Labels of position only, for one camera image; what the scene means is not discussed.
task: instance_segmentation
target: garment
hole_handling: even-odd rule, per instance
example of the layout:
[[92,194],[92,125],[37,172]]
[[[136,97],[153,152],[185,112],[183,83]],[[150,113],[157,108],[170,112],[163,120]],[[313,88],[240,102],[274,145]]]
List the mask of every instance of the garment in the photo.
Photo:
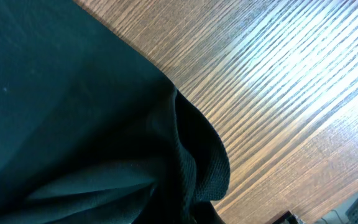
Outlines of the garment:
[[221,223],[224,146],[69,0],[0,0],[0,223]]

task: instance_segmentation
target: fabric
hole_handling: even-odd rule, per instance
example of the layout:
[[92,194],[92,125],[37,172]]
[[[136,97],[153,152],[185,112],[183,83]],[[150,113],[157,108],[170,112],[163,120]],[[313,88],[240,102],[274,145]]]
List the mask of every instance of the fabric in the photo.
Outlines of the fabric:
[[222,223],[229,162],[155,66],[69,0],[0,0],[0,223]]

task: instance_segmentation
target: dark green cloth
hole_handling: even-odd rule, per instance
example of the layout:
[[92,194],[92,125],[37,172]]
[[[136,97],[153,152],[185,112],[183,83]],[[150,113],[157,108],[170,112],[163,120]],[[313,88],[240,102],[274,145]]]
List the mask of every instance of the dark green cloth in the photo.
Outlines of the dark green cloth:
[[213,127],[68,0],[0,0],[0,223],[219,223]]

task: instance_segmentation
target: wooden table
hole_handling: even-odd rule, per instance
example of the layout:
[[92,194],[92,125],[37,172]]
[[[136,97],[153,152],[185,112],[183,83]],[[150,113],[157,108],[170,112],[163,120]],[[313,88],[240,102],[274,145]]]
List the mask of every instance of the wooden table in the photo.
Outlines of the wooden table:
[[358,0],[78,0],[210,120],[223,220],[318,220],[358,190]]

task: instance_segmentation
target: wood grain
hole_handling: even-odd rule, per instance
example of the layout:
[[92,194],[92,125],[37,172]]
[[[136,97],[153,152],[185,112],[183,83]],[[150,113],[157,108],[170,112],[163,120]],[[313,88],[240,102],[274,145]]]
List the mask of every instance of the wood grain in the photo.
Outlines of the wood grain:
[[358,190],[358,0],[78,0],[210,120],[227,223],[310,223]]

